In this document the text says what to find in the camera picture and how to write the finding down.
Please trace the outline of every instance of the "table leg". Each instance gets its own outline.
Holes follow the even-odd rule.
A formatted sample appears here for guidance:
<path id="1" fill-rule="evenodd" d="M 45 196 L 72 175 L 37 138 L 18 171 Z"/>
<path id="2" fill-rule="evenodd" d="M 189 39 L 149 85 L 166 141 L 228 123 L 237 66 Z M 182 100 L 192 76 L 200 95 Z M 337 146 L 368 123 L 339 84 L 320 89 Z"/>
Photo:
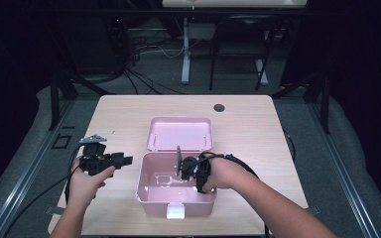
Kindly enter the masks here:
<path id="1" fill-rule="evenodd" d="M 263 65 L 262 61 L 260 59 L 256 59 L 255 63 L 256 63 L 256 69 L 258 71 L 260 71 L 262 69 L 262 65 Z M 268 85 L 268 78 L 267 78 L 267 73 L 265 72 L 265 70 L 264 70 L 264 73 L 262 74 L 262 76 L 259 75 L 259 73 L 258 73 L 258 80 L 259 80 L 259 78 L 261 80 L 261 85 L 262 86 L 267 86 Z"/>

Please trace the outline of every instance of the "dark background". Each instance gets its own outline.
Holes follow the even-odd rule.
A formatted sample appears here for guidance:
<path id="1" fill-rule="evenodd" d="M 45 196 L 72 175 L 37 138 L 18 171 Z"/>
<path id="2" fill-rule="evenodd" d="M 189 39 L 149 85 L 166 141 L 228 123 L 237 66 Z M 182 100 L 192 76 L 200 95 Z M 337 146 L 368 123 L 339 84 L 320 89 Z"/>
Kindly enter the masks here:
<path id="1" fill-rule="evenodd" d="M 90 8 L 100 6 L 93 1 L 88 3 Z M 0 176 L 34 121 L 39 107 L 36 93 L 50 84 L 55 71 L 67 67 L 76 72 L 116 73 L 125 60 L 119 51 L 122 46 L 113 46 L 112 35 L 102 29 L 107 21 L 88 19 L 83 24 L 76 23 L 86 26 L 90 34 L 75 27 L 77 34 L 67 37 L 73 31 L 69 19 L 45 24 L 43 16 L 23 10 L 29 4 L 0 0 Z M 311 0 L 308 11 L 346 11 L 348 15 L 339 20 L 301 22 L 282 84 L 320 70 L 330 53 L 338 55 L 329 74 L 331 95 L 352 123 L 366 157 L 367 171 L 381 190 L 381 2 Z M 70 48 L 54 44 L 54 36 L 65 36 Z M 99 54 L 97 59 L 105 58 L 108 62 L 83 61 L 83 56 L 75 54 L 81 52 L 75 47 L 88 48 L 92 44 L 98 44 L 102 50 L 90 54 Z"/>

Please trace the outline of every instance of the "small white object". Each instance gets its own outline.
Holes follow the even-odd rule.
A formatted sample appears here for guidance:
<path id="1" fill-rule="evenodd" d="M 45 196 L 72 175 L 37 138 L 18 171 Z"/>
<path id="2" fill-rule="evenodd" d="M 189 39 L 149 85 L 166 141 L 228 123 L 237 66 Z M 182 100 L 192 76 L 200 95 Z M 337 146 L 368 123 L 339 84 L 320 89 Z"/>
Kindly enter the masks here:
<path id="1" fill-rule="evenodd" d="M 185 219 L 185 206 L 181 203 L 170 203 L 167 205 L 168 219 Z"/>

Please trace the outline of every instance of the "hand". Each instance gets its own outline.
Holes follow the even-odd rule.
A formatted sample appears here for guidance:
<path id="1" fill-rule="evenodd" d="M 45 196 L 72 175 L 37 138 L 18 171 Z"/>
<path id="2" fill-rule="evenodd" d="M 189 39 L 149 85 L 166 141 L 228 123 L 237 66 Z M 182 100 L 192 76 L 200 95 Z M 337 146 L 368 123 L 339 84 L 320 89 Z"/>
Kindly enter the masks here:
<path id="1" fill-rule="evenodd" d="M 213 188 L 234 188 L 235 181 L 242 176 L 250 174 L 241 166 L 223 158 L 214 158 L 209 161 L 211 165 L 211 174 L 208 181 L 203 186 L 203 191 L 208 192 Z"/>
<path id="2" fill-rule="evenodd" d="M 104 181 L 111 177 L 115 171 L 114 167 L 109 167 L 101 173 L 91 177 L 83 172 L 79 166 L 79 158 L 76 158 L 72 167 L 76 170 L 70 178 L 69 185 L 69 202 L 75 204 L 79 208 L 86 209 L 91 201 L 95 198 L 97 191 L 105 186 Z"/>

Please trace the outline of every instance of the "gray carpet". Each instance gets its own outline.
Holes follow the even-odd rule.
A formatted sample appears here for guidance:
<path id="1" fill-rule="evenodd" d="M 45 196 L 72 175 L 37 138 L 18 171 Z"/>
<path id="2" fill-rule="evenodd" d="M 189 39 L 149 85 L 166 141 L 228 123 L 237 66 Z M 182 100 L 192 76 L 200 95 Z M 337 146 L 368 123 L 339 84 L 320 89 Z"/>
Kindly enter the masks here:
<path id="1" fill-rule="evenodd" d="M 179 49 L 179 45 L 170 45 L 170 48 Z M 192 50 L 192 62 L 190 71 L 190 84 L 181 84 L 182 57 L 168 58 L 163 53 L 150 53 L 140 56 L 140 60 L 133 70 L 147 74 L 151 80 L 161 83 L 162 87 L 150 80 L 145 81 L 152 84 L 154 88 L 163 94 L 267 94 L 278 91 L 279 80 L 289 46 L 277 43 L 267 66 L 267 74 L 270 79 L 268 86 L 255 91 L 255 80 L 218 80 L 214 83 L 214 90 L 208 90 L 209 58 L 207 54 L 208 43 L 198 42 Z M 170 56 L 177 52 L 165 52 Z M 151 93 L 146 84 L 137 78 L 132 78 L 140 94 Z M 100 87 L 118 94 L 135 94 L 130 80 L 122 75 L 116 80 L 98 84 Z M 70 104 L 62 99 L 66 107 L 71 109 L 66 114 L 59 129 L 54 136 L 71 136 L 67 148 L 48 149 L 44 154 L 44 161 L 40 170 L 23 197 L 23 202 L 18 210 L 49 187 L 58 179 L 66 175 L 69 155 L 77 145 L 78 140 L 83 137 L 90 121 L 98 97 L 87 88 L 77 85 L 80 96 Z M 275 105 L 283 125 L 283 128 L 292 137 L 296 148 L 296 168 L 302 182 L 308 203 L 320 210 L 317 216 L 338 237 L 363 237 L 361 227 L 352 211 L 351 204 L 338 180 L 331 154 L 313 115 L 310 106 L 301 100 L 303 89 L 294 92 L 290 97 L 275 100 Z M 41 101 L 40 111 L 29 134 L 25 138 L 17 155 L 9 165 L 5 174 L 0 179 L 0 215 L 2 207 L 10 196 L 12 189 L 18 179 L 23 175 L 26 168 L 34 161 L 40 151 L 43 142 L 50 137 L 48 128 L 51 125 L 50 90 L 45 88 L 38 93 Z M 353 132 L 349 122 L 338 104 L 331 100 L 329 110 L 329 128 L 331 137 L 345 163 L 349 174 L 358 189 L 359 195 L 370 214 L 377 234 L 381 237 L 381 195 L 373 180 L 365 171 L 364 155 L 361 146 Z M 55 188 L 47 192 L 43 197 L 31 205 L 12 227 L 8 237 L 47 237 L 48 225 L 51 217 L 44 211 L 48 206 L 57 204 L 64 183 L 61 182 Z"/>

